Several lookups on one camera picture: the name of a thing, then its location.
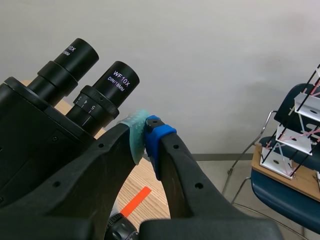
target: black eyepiece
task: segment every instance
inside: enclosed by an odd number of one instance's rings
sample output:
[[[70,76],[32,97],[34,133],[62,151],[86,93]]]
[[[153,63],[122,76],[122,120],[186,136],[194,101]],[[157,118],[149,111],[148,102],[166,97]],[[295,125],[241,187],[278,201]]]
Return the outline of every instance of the black eyepiece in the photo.
[[[93,86],[85,86],[67,117],[93,136],[119,115],[118,107],[139,84],[127,64],[116,61]]]
[[[98,60],[97,52],[86,41],[77,38],[37,73],[28,88],[55,106],[75,89],[78,81]]]

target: chair seat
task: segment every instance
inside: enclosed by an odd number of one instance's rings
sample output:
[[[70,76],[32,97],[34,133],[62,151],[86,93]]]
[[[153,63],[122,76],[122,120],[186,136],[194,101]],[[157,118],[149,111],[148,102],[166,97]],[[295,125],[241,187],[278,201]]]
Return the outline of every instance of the chair seat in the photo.
[[[263,147],[265,147],[267,145],[267,142],[269,141],[270,137],[266,136],[260,139],[259,143],[261,143],[261,145]],[[270,146],[273,146],[273,144],[275,143],[276,138],[273,137],[271,139],[271,144]],[[295,149],[289,146],[282,146],[281,147],[283,155],[287,158],[291,158],[291,156],[295,153]],[[277,154],[280,154],[279,148],[277,147],[274,150]],[[293,157],[293,161],[295,161],[296,163],[301,163],[302,160],[305,158],[306,154],[303,152],[298,152],[294,157]],[[318,172],[320,172],[320,147],[316,147],[313,151],[312,151],[312,156],[308,156],[307,160],[302,164],[303,166],[305,166],[308,169],[312,169],[312,170],[316,170]]]
[[[320,234],[320,202],[253,169],[251,186],[256,197],[268,207]]]

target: screw hole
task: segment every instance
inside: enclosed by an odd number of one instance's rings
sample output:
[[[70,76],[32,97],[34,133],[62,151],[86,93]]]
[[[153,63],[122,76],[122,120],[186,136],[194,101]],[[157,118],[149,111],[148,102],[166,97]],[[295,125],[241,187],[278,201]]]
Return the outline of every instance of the screw hole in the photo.
[[[54,184],[52,184],[52,187],[57,188],[61,185],[61,182],[55,181]]]
[[[194,185],[194,187],[195,187],[196,189],[202,189],[204,186],[202,185],[201,182],[198,182],[198,183],[196,183],[196,184]]]

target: orange tape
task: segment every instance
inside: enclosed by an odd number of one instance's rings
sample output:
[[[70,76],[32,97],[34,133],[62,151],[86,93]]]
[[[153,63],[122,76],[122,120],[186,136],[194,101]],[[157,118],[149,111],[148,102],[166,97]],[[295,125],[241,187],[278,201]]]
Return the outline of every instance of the orange tape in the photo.
[[[125,217],[128,217],[138,205],[151,193],[150,188],[145,186],[122,210],[122,213]]]

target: wooden tabletop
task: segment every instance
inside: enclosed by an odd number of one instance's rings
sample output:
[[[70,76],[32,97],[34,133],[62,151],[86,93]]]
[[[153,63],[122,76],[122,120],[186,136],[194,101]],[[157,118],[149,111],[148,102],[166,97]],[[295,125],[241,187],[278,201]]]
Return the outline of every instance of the wooden tabletop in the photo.
[[[251,166],[254,170],[267,175],[269,178],[272,178],[304,195],[313,198],[320,202],[320,190],[318,185],[318,180],[316,176],[316,171],[301,166],[295,173],[295,177],[291,180],[281,176],[274,171],[266,169],[263,166],[260,166],[260,157],[262,152],[262,146],[256,145],[253,153],[253,158]],[[295,168],[298,164],[292,161],[292,167]]]
[[[28,85],[31,81],[22,81]],[[61,100],[55,108],[66,115],[72,108],[71,105]],[[106,131],[101,129],[95,136],[99,138]],[[139,229],[140,224],[149,219],[170,218],[167,198],[160,181],[156,179],[155,172],[150,162],[144,158],[140,161],[123,184],[117,200],[120,210],[123,209],[144,187],[151,189],[151,193],[128,216],[128,219]]]

